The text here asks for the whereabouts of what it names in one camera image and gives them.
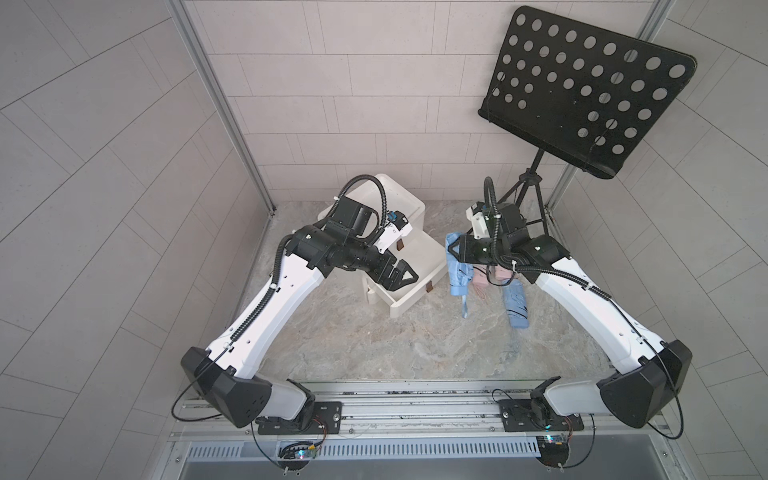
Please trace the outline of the blue umbrella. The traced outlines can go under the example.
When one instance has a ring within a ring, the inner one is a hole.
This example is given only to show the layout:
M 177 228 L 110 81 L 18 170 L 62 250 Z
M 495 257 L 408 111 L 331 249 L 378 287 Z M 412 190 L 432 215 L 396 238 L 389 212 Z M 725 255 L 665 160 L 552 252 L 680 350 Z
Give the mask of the blue umbrella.
M 469 285 L 473 279 L 473 267 L 459 264 L 446 252 L 446 264 L 449 276 L 450 294 L 461 299 L 462 317 L 468 317 Z
M 516 329 L 529 327 L 527 301 L 524 287 L 519 279 L 511 281 L 502 289 L 502 299 L 510 326 Z

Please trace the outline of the white drawer cabinet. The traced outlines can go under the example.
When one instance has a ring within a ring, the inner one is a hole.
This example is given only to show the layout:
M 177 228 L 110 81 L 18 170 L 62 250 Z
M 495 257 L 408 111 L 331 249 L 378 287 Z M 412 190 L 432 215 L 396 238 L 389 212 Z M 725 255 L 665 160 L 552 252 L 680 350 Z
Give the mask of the white drawer cabinet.
M 376 216 L 366 224 L 362 235 L 365 242 L 374 245 L 376 237 L 381 232 L 381 221 L 387 222 L 386 214 L 388 211 L 399 210 L 408 218 L 413 227 L 410 234 L 422 231 L 425 214 L 424 202 L 386 174 L 376 174 L 376 181 L 371 180 L 371 177 L 371 174 L 353 177 L 333 197 L 334 200 L 338 200 L 341 196 L 348 197 L 376 212 Z

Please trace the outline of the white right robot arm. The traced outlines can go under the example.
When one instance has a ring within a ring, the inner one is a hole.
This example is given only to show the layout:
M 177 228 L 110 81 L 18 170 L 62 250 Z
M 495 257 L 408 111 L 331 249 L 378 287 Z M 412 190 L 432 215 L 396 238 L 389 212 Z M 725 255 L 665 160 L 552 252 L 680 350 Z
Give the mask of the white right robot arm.
M 492 266 L 525 277 L 554 298 L 597 342 L 615 371 L 601 379 L 551 378 L 531 394 L 534 422 L 553 417 L 610 414 L 632 428 L 646 426 L 670 402 L 677 402 L 692 362 L 680 340 L 667 342 L 622 309 L 594 283 L 555 238 L 531 237 L 519 208 L 498 201 L 491 178 L 484 199 L 468 217 L 472 230 L 447 246 L 461 264 Z

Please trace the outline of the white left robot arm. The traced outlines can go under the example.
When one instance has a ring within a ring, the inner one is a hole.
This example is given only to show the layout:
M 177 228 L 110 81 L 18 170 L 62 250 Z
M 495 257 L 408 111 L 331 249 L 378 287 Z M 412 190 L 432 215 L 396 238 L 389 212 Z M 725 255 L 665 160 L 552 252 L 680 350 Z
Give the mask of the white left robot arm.
M 320 220 L 278 243 L 266 284 L 240 316 L 208 347 L 190 348 L 181 367 L 190 386 L 235 427 L 276 424 L 305 431 L 313 422 L 313 393 L 292 380 L 259 376 L 270 345 L 300 304 L 334 270 L 362 271 L 388 291 L 419 276 L 391 246 L 411 233 L 408 218 L 389 209 L 381 180 L 349 180 Z

